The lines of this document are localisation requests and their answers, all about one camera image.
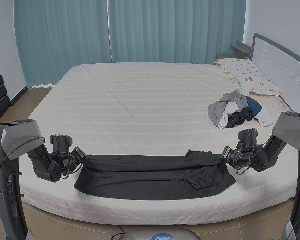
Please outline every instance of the teal curtain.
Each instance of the teal curtain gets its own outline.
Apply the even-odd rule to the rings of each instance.
[[[111,62],[107,0],[15,0],[27,86],[56,84],[73,66]]]
[[[245,0],[108,0],[113,62],[213,64],[242,41]]]

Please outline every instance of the bed sheet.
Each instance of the bed sheet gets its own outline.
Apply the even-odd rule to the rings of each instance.
[[[216,65],[102,63],[73,67],[29,118],[43,136],[67,134],[72,148],[86,154],[180,155],[189,149],[220,154],[235,147],[242,129],[256,128],[265,142],[273,125],[256,120],[220,130],[207,115],[210,103],[236,90]],[[274,121],[288,109],[275,96],[250,95]],[[52,145],[46,142],[49,152]],[[27,155],[20,157],[23,201],[42,210],[87,222],[150,225],[202,224],[237,218],[294,196],[298,152],[286,146],[275,166],[241,176],[222,193],[191,200],[124,200],[91,196],[74,189],[80,172],[56,183],[36,177]]]

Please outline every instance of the blue sticker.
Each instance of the blue sticker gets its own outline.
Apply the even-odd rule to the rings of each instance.
[[[159,233],[154,235],[151,240],[173,240],[173,237],[170,234]]]

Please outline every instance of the black garment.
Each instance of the black garment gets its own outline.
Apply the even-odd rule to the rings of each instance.
[[[133,200],[213,196],[236,181],[219,156],[191,150],[185,156],[87,155],[74,188]]]
[[[225,126],[226,128],[232,128],[236,125],[241,125],[244,121],[251,121],[253,118],[253,114],[250,108],[247,106],[243,108],[240,112],[234,112],[233,114],[229,114],[228,123]]]

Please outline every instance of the tiled floor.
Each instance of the tiled floor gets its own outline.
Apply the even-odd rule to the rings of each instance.
[[[51,88],[32,88],[0,118],[0,122],[28,118]],[[266,240],[280,239],[285,222],[292,211],[292,201],[266,208],[229,221],[205,225],[120,226],[76,221],[54,215],[26,203],[23,204],[28,226],[35,240],[110,240],[114,234],[132,229],[180,227],[192,230],[200,239]],[[5,239],[0,220],[0,240]]]

